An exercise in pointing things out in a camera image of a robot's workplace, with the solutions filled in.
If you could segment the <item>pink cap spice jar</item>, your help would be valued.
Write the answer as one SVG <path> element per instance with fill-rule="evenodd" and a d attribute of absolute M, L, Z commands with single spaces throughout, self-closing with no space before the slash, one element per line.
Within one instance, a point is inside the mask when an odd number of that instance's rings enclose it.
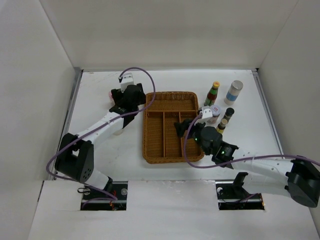
<path fill-rule="evenodd" d="M 109 97 L 110 101 L 113 101 L 113 96 L 112 96 L 112 93 L 110 91 L 108 92 L 108 97 Z"/>

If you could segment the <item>white lid red label jar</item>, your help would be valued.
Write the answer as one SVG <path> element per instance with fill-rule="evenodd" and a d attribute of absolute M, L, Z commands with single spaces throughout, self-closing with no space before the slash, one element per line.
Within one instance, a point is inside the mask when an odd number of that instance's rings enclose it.
<path fill-rule="evenodd" d="M 217 122 L 220 114 L 221 114 L 221 108 L 216 105 L 216 104 L 213 104 L 210 106 L 210 110 L 211 110 L 211 113 L 212 113 L 212 117 L 207 121 L 209 124 L 214 124 Z"/>

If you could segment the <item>yellow label oil bottle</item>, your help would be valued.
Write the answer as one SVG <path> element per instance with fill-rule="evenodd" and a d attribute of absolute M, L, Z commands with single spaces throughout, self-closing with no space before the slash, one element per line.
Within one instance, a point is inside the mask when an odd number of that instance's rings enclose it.
<path fill-rule="evenodd" d="M 223 118 L 216 127 L 217 132 L 220 134 L 223 134 L 227 124 L 228 124 L 228 121 L 225 118 Z"/>

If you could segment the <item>green label sauce bottle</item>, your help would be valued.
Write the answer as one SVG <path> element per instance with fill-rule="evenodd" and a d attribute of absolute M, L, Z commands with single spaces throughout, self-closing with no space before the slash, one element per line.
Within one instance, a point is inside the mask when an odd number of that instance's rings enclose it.
<path fill-rule="evenodd" d="M 204 106 L 212 106 L 215 104 L 218 96 L 219 87 L 220 83 L 218 81 L 214 81 L 212 87 L 207 93 L 206 99 L 204 101 Z"/>

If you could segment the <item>black cap spice grinder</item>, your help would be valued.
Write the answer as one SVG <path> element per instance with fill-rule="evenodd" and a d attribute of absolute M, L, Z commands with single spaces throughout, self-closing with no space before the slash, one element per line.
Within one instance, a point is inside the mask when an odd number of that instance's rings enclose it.
<path fill-rule="evenodd" d="M 228 107 L 224 113 L 223 119 L 225 119 L 227 123 L 229 123 L 234 113 L 235 113 L 235 110 L 232 107 Z"/>

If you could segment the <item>blue label salt shaker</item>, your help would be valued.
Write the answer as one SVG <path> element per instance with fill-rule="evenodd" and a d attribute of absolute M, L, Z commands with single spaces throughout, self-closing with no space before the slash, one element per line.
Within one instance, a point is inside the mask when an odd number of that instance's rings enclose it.
<path fill-rule="evenodd" d="M 243 83 L 240 80 L 234 80 L 231 85 L 230 88 L 224 98 L 224 102 L 227 105 L 233 105 L 234 102 L 237 100 L 241 90 L 243 89 Z"/>

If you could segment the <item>black top salt grinder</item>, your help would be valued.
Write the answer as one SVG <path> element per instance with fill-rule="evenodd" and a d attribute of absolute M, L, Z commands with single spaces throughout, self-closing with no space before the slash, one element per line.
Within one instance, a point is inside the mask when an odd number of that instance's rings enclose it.
<path fill-rule="evenodd" d="M 123 128 L 121 128 L 121 129 L 119 129 L 119 130 L 115 131 L 115 132 L 113 133 L 113 135 L 115 135 L 115 136 L 119 136 L 119 135 L 121 135 L 123 132 L 124 132 L 124 129 L 123 129 Z"/>

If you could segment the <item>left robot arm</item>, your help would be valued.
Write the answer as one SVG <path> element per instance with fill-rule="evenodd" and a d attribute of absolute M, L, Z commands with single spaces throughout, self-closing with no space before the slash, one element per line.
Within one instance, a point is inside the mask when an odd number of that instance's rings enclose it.
<path fill-rule="evenodd" d="M 146 95 L 141 83 L 129 84 L 124 91 L 111 91 L 115 105 L 97 123 L 79 132 L 63 136 L 54 168 L 61 174 L 79 183 L 95 188 L 100 199 L 112 195 L 113 180 L 95 168 L 95 147 L 105 142 L 111 135 L 124 129 L 137 115 L 140 105 L 146 103 Z"/>

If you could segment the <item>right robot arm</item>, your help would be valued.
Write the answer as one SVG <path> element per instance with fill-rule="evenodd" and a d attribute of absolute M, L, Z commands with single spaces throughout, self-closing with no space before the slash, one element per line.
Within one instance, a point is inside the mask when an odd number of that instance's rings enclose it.
<path fill-rule="evenodd" d="M 223 141 L 222 134 L 214 127 L 191 119 L 173 125 L 179 138 L 193 139 L 204 154 L 211 157 L 213 168 L 238 171 L 231 189 L 236 197 L 268 193 L 289 197 L 308 208 L 318 206 L 320 171 L 314 160 L 297 155 L 257 156 Z"/>

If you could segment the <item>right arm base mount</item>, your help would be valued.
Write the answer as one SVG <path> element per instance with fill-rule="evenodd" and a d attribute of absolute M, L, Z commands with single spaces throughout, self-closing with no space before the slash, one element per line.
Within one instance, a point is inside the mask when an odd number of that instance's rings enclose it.
<path fill-rule="evenodd" d="M 215 182 L 217 204 L 220 211 L 264 210 L 264 201 L 260 193 L 248 193 L 244 188 L 247 172 L 240 172 L 234 180 Z"/>

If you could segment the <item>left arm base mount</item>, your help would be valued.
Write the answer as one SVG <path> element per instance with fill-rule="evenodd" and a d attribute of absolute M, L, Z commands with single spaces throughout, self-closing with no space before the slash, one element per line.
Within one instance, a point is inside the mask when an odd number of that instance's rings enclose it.
<path fill-rule="evenodd" d="M 81 211 L 126 211 L 128 197 L 128 182 L 115 181 L 112 183 L 109 194 L 89 186 L 79 187 L 81 194 Z"/>

